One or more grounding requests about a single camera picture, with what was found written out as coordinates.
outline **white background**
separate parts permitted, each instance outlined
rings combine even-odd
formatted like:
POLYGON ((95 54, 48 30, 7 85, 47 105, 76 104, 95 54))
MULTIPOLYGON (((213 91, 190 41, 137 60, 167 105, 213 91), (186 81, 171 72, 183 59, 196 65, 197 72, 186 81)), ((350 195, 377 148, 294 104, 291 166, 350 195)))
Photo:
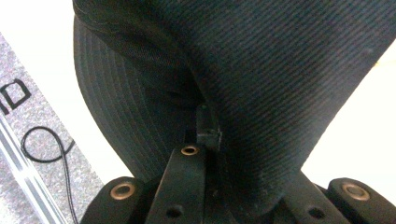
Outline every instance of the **white background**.
MULTIPOLYGON (((0 0, 0 32, 106 183, 131 174, 79 92, 73 17, 72 1, 0 0)), ((334 178, 358 179, 396 204, 396 44, 337 114, 303 171, 325 188, 334 178)))

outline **brass grommet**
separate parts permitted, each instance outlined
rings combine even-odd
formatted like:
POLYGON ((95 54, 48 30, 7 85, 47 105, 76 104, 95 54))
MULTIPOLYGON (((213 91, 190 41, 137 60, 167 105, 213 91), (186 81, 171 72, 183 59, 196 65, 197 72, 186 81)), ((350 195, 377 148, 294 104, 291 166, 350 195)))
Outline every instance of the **brass grommet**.
POLYGON ((134 194, 136 187, 130 182, 118 184, 110 191, 110 195, 115 200, 125 200, 134 194))
POLYGON ((369 192, 356 184, 344 183, 343 191, 355 200, 367 201, 370 199, 369 192))
POLYGON ((183 147, 181 149, 181 153, 185 156, 193 156, 195 154, 197 154, 199 151, 198 147, 195 146, 187 146, 187 147, 183 147))

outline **diagonal twill fabric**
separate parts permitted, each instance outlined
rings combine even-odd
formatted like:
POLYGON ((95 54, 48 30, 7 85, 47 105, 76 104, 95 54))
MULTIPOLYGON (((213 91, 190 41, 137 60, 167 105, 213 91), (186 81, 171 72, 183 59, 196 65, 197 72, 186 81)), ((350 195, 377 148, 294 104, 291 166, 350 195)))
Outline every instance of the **diagonal twill fabric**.
POLYGON ((161 175, 206 102, 234 216, 269 212, 396 37, 395 1, 75 0, 75 63, 108 142, 161 175))

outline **black wire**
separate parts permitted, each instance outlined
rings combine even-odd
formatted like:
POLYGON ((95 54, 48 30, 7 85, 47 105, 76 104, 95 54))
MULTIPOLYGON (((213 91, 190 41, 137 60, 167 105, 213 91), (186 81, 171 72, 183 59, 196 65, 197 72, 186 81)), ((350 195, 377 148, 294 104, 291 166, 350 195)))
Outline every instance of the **black wire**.
POLYGON ((70 150, 72 149, 72 147, 76 144, 76 142, 73 140, 70 143, 70 146, 67 148, 67 150, 64 150, 64 144, 61 141, 61 138, 59 137, 59 135, 53 131, 50 128, 44 127, 44 126, 36 126, 32 129, 30 129, 22 138, 21 140, 21 151, 24 154, 25 157, 27 157, 28 159, 30 159, 31 161, 36 161, 36 162, 40 162, 40 163, 51 163, 51 162, 55 162, 58 161, 60 159, 62 159, 62 162, 64 164, 64 176, 65 176, 65 180, 66 180, 66 193, 67 193, 67 200, 69 202, 69 208, 70 208, 70 212, 72 214, 73 217, 73 221, 75 224, 78 224, 78 219, 76 216, 76 211, 74 209, 74 205, 73 205, 73 199, 72 199, 72 190, 70 188, 70 174, 69 174, 69 167, 67 165, 67 159, 66 159, 66 154, 70 152, 70 150), (32 156, 26 149, 25 143, 26 143, 26 139, 27 137, 34 131, 36 130, 44 130, 49 132, 56 140, 56 142, 58 143, 58 147, 61 150, 61 155, 57 158, 54 159, 50 159, 50 160, 42 160, 42 159, 38 159, 34 156, 32 156))

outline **black textile cover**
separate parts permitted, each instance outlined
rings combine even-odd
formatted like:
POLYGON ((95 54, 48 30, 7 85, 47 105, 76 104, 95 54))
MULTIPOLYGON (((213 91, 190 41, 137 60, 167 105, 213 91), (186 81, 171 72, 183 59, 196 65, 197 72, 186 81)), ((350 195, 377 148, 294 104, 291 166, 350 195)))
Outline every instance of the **black textile cover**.
POLYGON ((241 221, 284 187, 396 36, 396 1, 75 0, 78 82, 144 181, 209 104, 222 193, 241 221))

